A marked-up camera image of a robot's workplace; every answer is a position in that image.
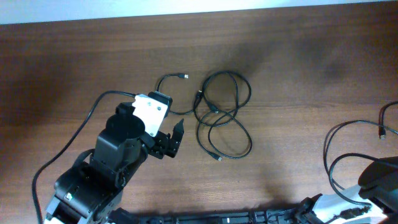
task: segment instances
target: brown tabletop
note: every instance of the brown tabletop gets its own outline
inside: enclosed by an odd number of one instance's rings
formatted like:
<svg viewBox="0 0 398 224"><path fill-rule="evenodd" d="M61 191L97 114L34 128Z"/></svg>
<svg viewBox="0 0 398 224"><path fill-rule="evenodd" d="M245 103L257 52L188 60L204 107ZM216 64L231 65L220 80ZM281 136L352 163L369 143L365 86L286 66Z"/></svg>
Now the brown tabletop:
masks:
<svg viewBox="0 0 398 224"><path fill-rule="evenodd" d="M237 118L253 139L250 155L218 162L195 139L193 115L175 159L150 157L124 189L120 206L131 212L239 210L295 203L330 194L322 162L328 130L343 121L376 121L398 99L398 3L345 4L171 16L0 26L0 222L36 222L30 185L35 171L66 144L96 97L106 90L161 90L175 110L189 109L211 72L241 72L252 98ZM246 96L247 88L238 82ZM228 77L208 96L234 105ZM44 212L56 179L80 152L95 146L114 108L128 98L107 96L69 150L38 181ZM203 114L208 110L199 108ZM170 115L171 132L181 116ZM386 124L398 127L396 108ZM382 141L378 128L357 124L333 141L330 160L344 152L397 155L397 138ZM201 132L206 143L207 131ZM222 151L238 154L247 139L238 125L211 135ZM336 180L354 185L369 161L347 159Z"/></svg>

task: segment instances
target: wooden surface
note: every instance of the wooden surface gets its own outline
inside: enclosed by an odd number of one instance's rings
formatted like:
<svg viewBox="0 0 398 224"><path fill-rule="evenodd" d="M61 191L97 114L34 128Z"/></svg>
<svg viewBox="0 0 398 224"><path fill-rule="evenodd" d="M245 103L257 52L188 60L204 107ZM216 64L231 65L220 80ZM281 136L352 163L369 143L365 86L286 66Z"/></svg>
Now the wooden surface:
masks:
<svg viewBox="0 0 398 224"><path fill-rule="evenodd" d="M253 138L253 151L245 159L215 161L195 140L195 118L185 116L177 157L148 158L120 206L235 210L332 193L322 164L325 134L343 121L377 121L380 107L398 99L397 28L397 2L0 26L0 222L35 222L35 171L65 145L100 93L148 93L172 72L190 75L164 83L175 110L190 107L210 72L245 75L253 96L237 118ZM247 90L240 86L243 98ZM232 94L228 79L209 87L223 108L233 106ZM42 173L42 211L57 177L95 145L106 119L126 100L106 97L69 150ZM171 131L180 118L170 115L161 130ZM398 127L397 118L392 108L386 124ZM212 138L225 152L247 144L236 124L215 129ZM337 135L330 161L344 152L394 156L397 143L359 124ZM347 159L336 179L353 185L368 164Z"/></svg>

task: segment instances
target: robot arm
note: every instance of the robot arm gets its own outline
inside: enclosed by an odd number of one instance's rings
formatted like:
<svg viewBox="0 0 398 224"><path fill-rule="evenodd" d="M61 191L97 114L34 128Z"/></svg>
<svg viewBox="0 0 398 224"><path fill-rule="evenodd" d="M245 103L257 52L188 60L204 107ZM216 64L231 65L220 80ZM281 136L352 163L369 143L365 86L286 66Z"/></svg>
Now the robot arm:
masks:
<svg viewBox="0 0 398 224"><path fill-rule="evenodd" d="M45 223L105 223L148 155L175 157L184 134L183 119L172 136L159 131L172 99L159 92L135 99L116 107L95 149L81 153L58 178Z"/></svg>

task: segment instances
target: tangled cable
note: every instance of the tangled cable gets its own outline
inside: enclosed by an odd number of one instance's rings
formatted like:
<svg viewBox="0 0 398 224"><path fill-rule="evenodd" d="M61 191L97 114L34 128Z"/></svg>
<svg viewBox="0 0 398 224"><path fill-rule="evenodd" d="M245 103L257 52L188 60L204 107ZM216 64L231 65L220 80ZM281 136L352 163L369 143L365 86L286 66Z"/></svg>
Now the tangled cable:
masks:
<svg viewBox="0 0 398 224"><path fill-rule="evenodd" d="M228 76L232 79L232 81L233 81L233 83L234 83L236 95L235 95L235 108L232 109L232 110L225 111L225 110L221 110L221 109L217 108L217 107L205 96L205 92L206 92L206 90L207 90L207 88L208 88L209 83L210 83L212 80L214 80L214 78L217 77L218 75L228 75ZM165 75L165 76L163 76L163 77L160 79L160 81L159 81L159 83L158 83L158 85L157 85L156 91L159 91L160 85L161 85L162 82L163 82L166 78L168 78L168 77L188 78L188 75L183 74L183 73L174 73L174 74ZM238 84L237 84L237 82L236 82L235 77L240 78L240 79L248 86L248 91L249 91L249 92L248 92L248 96L246 97L246 99L245 99L241 104L239 104L239 87L238 87ZM193 101L193 107L192 107L191 110L188 110L188 111L185 111L185 112L176 112L176 111L171 111L171 110L170 110L170 113L176 114L176 115L186 115L186 114L193 113L193 114L195 115L195 118L196 118L197 121L198 121L198 126L197 126L197 130L196 130L196 137L197 137L198 144L199 144L199 146L200 146L207 154L209 154L212 158L214 158L214 159L220 161L220 160L221 160L221 156L220 156L220 155L222 155L222 156L227 157L227 158L230 158L230 159L241 159L241 158L246 157L246 156L251 152L251 149L252 149L252 139L251 139L251 137L250 137L250 134L249 134L248 131L246 130L246 128L236 119L236 115L238 114L238 110L239 110L240 108L242 108L243 106L245 106L245 105L249 102L250 97L251 97L251 85L250 85L250 83L248 82L248 80L247 80L244 76L242 76L241 74L239 74L239 73L237 73L237 72L228 71L228 70L223 70L223 71L218 71L218 72L216 72L216 73L213 73L212 75L210 75L209 77L207 77L207 78L203 81L201 90L199 90L199 91L196 93L195 99L194 99L194 101ZM207 112L207 113L206 113L205 115L203 115L202 117L199 117L199 115L198 115L198 113L197 113L197 108L198 108L198 106L199 106L199 104L201 103L202 100L207 104L207 106L209 107L210 111ZM223 113L223 115L220 116L220 117L219 117L215 122L213 122L213 123L207 123L207 122L205 122L205 118L209 117L210 114L214 114L214 113L215 113L215 114ZM229 117L229 119L228 119L227 121L220 122L223 118L225 118L225 117L227 117L227 116ZM211 130L213 130L213 128L217 128L217 127L224 126L224 125L230 123L231 121L234 121L236 124L238 124L238 126L244 131L244 133L245 133L246 136L248 137L249 146L248 146L248 148L246 149L246 152L245 152L243 155L241 155L241 156L230 156L230 155L227 155L227 154L221 152L221 151L213 144L213 142L211 141L211 138L210 138L210 133L211 133ZM199 130L200 130L200 127L201 127L202 125L203 125L203 126L208 126L208 127L210 127L210 128L209 128L209 132L208 132L208 136L207 136L207 137L208 137L208 141L209 141L210 145L212 146L212 148L213 148L218 154L209 151L209 150L206 149L206 148L203 146L203 144L201 143L200 138L199 138Z"/></svg>

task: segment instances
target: white backdrop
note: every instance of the white backdrop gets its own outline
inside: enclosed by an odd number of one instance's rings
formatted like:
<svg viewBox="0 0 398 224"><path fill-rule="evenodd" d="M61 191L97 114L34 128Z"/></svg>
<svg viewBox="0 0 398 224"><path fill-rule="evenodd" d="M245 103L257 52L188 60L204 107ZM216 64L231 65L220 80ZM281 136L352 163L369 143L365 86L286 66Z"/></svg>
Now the white backdrop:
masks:
<svg viewBox="0 0 398 224"><path fill-rule="evenodd" d="M0 0L0 24L374 1L382 0Z"/></svg>

